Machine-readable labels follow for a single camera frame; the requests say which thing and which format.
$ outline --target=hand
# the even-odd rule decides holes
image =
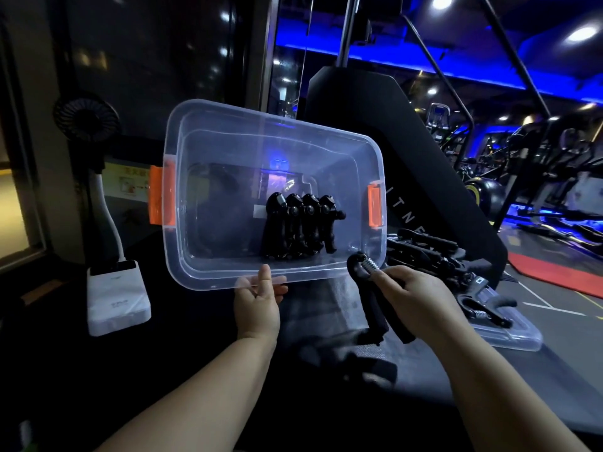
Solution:
[[[271,278],[270,267],[262,265],[257,276],[239,278],[235,285],[235,321],[237,339],[267,338],[276,342],[280,328],[279,304],[289,291],[285,276]]]
[[[404,288],[394,279],[404,281]],[[471,328],[448,287],[434,276],[399,265],[373,273],[372,280],[409,331],[430,346],[459,327]]]

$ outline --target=white power bank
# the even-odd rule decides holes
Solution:
[[[151,303],[136,260],[87,273],[88,333],[101,336],[151,318]]]

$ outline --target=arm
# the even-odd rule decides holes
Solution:
[[[400,287],[393,278],[405,282]],[[373,274],[405,325],[433,349],[477,451],[588,451],[465,319],[439,279],[405,266]]]
[[[262,266],[259,285],[240,279],[235,293],[237,340],[201,371],[132,419],[97,452],[231,451],[258,400],[276,345],[275,286]]]

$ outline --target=red mat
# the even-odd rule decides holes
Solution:
[[[528,277],[603,298],[603,277],[601,276],[512,252],[509,252],[509,263],[518,272]]]

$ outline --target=white floor line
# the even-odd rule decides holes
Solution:
[[[534,304],[534,303],[525,303],[524,304],[526,306],[534,306],[534,307],[539,307],[542,309],[550,309],[551,311],[557,311],[557,312],[565,312],[568,314],[575,314],[577,316],[584,316],[586,317],[586,314],[582,314],[582,312],[576,312],[576,311],[568,311],[567,309],[557,309],[556,307],[548,307],[548,306],[543,306],[541,304]]]
[[[533,296],[535,296],[540,301],[542,301],[542,303],[546,304],[549,308],[555,309],[551,303],[549,303],[548,301],[545,301],[540,295],[537,295],[536,293],[534,293],[531,289],[527,288],[521,282],[519,282],[519,281],[517,281],[517,282],[519,283],[519,285],[521,285],[523,288],[525,288],[527,291],[529,291],[529,293],[531,293]]]

